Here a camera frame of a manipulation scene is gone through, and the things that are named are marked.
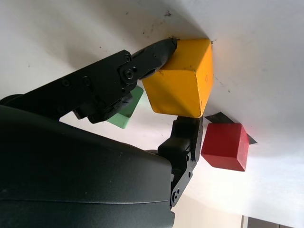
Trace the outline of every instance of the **yellow cube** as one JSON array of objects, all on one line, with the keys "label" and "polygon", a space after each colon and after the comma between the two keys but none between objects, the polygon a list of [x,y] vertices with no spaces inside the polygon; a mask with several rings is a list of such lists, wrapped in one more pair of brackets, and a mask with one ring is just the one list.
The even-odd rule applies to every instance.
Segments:
[{"label": "yellow cube", "polygon": [[154,112],[200,118],[213,85],[210,40],[179,40],[168,63],[142,82]]}]

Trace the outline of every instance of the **bolt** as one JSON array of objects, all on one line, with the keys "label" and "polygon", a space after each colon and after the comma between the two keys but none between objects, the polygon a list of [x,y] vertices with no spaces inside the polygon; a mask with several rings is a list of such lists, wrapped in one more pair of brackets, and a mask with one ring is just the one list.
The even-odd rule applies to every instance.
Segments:
[{"label": "bolt", "polygon": [[130,80],[133,78],[133,71],[131,69],[125,69],[124,75]]},{"label": "bolt", "polygon": [[58,106],[57,107],[57,112],[63,113],[65,111],[65,108],[63,106]]},{"label": "bolt", "polygon": [[176,194],[176,192],[174,192],[173,195],[172,195],[172,201],[173,201],[173,203],[176,202],[176,199],[177,199],[177,194]]},{"label": "bolt", "polygon": [[91,80],[88,77],[83,77],[82,78],[82,82],[86,85],[86,86],[90,86],[91,85]]},{"label": "bolt", "polygon": [[126,62],[130,62],[130,61],[131,61],[131,58],[130,58],[130,56],[128,56],[128,55],[125,55],[125,56],[124,56],[124,59],[125,59]]},{"label": "bolt", "polygon": [[61,84],[64,86],[64,87],[68,87],[68,86],[70,86],[70,82],[69,82],[69,80],[67,80],[67,79],[62,79],[62,81],[61,81]]}]

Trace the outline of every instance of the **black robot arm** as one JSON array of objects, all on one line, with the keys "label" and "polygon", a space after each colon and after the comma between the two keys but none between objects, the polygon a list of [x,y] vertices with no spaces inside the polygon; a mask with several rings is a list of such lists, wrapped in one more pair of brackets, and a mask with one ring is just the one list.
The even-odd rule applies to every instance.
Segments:
[{"label": "black robot arm", "polygon": [[71,111],[107,120],[176,47],[169,38],[132,56],[121,51],[0,102],[0,227],[173,226],[171,208],[200,157],[202,118],[179,116],[155,152],[58,120]]}]

